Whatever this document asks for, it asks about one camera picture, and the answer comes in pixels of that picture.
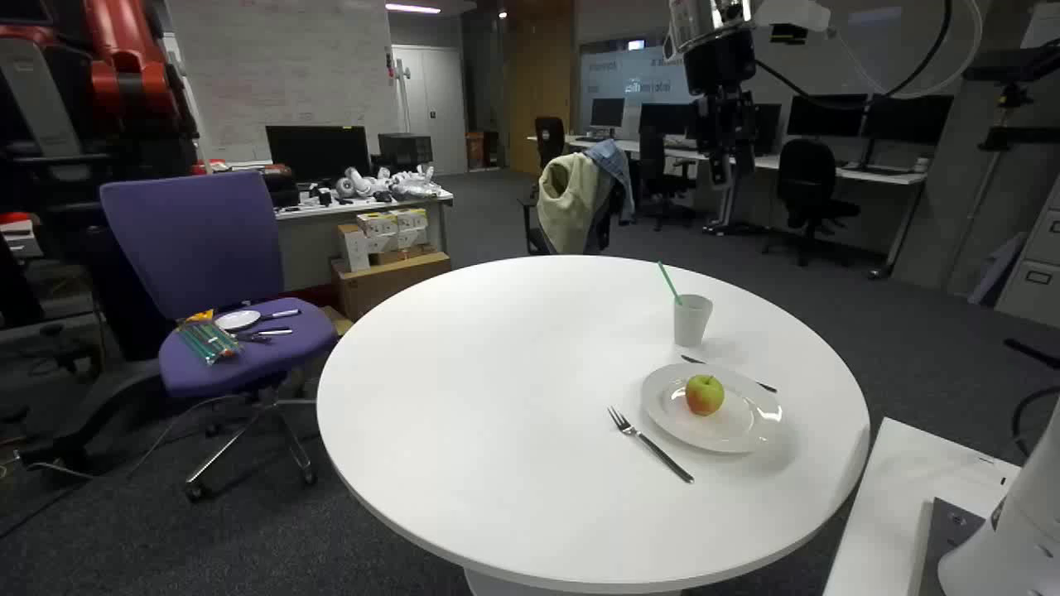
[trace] chair wheel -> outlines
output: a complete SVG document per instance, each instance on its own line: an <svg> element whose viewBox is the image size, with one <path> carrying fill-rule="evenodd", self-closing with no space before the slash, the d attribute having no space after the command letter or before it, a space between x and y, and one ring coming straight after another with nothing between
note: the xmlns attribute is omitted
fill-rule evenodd
<svg viewBox="0 0 1060 596"><path fill-rule="evenodd" d="M191 503L201 503L201 500L209 500L212 494L209 494L209 485L205 483L185 483L185 497L191 500Z"/></svg>

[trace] table top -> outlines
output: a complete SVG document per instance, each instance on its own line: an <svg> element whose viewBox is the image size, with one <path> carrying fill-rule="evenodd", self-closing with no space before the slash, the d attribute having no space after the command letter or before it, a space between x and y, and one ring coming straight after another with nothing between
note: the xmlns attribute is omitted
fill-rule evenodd
<svg viewBox="0 0 1060 596"><path fill-rule="evenodd" d="M918 591L931 500L991 517L1017 469L884 416L826 596Z"/></svg>
<svg viewBox="0 0 1060 596"><path fill-rule="evenodd" d="M637 140L614 140L624 152L628 152L633 157L640 155L640 141ZM593 141L579 140L579 134L566 134L566 144L573 147L586 147ZM696 152L696 147L677 147L677 144L664 144L664 157L677 157L677 163L705 163L705 152ZM756 167L766 167L766 173L779 173L783 167L783 155L756 155ZM925 186L927 183L927 173L862 173L862 167L833 167L839 178L849 178L849 183L866 183L866 186Z"/></svg>
<svg viewBox="0 0 1060 596"><path fill-rule="evenodd" d="M779 441L721 455L653 427L640 381L677 359L658 268L553 253L429 279L342 338L317 388L336 474L412 544L539 590L664 591L791 552L858 483L862 388L787 310L670 275L716 303L698 353L779 388ZM605 407L696 483L624 435Z"/></svg>
<svg viewBox="0 0 1060 596"><path fill-rule="evenodd" d="M603 141L603 140L593 140L593 141L590 141L590 140L584 140L584 134L562 134L562 141L573 144L573 147L586 147L586 144ZM640 157L640 140L614 140L614 141L620 144L620 152ZM696 147L678 147L678 144L664 144L664 157L671 157L671 163L705 163L703 152L696 152Z"/></svg>
<svg viewBox="0 0 1060 596"><path fill-rule="evenodd" d="M279 208L279 222L291 217L331 217L331 214L360 214L360 210L398 210L398 208L428 208L428 205L454 205L454 194L437 194L437 197L407 197L407 202L373 202L373 205L317 205L317 208Z"/></svg>
<svg viewBox="0 0 1060 596"><path fill-rule="evenodd" d="M756 155L756 167L776 173L783 167L783 155ZM839 178L866 183L866 186L925 186L927 173L862 173L862 167L833 167Z"/></svg>

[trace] chair backrest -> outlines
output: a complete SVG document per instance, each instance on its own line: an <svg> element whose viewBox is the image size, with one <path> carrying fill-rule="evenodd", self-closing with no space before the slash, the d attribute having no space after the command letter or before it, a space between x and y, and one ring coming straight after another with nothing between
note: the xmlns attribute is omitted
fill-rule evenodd
<svg viewBox="0 0 1060 596"><path fill-rule="evenodd" d="M640 183L653 188L664 176L664 134L656 124L640 129Z"/></svg>
<svg viewBox="0 0 1060 596"><path fill-rule="evenodd" d="M99 197L166 316L282 294L279 227L259 173L108 183Z"/></svg>
<svg viewBox="0 0 1060 596"><path fill-rule="evenodd" d="M539 167L546 163L553 163L557 155L562 155L562 144L566 144L566 132L562 132L562 120L557 117L536 117L532 120L532 134L536 134L536 157L539 157Z"/></svg>
<svg viewBox="0 0 1060 596"><path fill-rule="evenodd" d="M833 155L826 141L791 140L783 147L779 197L787 210L818 210L833 188Z"/></svg>

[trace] white round table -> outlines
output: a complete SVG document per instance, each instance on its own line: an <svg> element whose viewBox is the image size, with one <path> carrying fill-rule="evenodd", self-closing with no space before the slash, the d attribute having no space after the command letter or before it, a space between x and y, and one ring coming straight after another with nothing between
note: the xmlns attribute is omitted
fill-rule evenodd
<svg viewBox="0 0 1060 596"><path fill-rule="evenodd" d="M670 275L716 303L698 358L779 388L779 441L721 455L641 416L640 381L678 359L653 262L513 258L413 283L336 339L317 388L336 474L403 540L465 567L472 591L677 591L791 552L858 483L862 388L783 309Z"/></svg>

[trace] fork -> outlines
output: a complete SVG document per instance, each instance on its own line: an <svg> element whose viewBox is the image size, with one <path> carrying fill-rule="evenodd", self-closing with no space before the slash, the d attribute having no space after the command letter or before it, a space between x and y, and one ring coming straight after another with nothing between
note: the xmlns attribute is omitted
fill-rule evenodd
<svg viewBox="0 0 1060 596"><path fill-rule="evenodd" d="M691 483L691 474L686 474L686 465L678 465L656 441L640 432L616 407L605 407L605 413L620 427L620 432L637 435L640 443L646 443L678 480Z"/></svg>

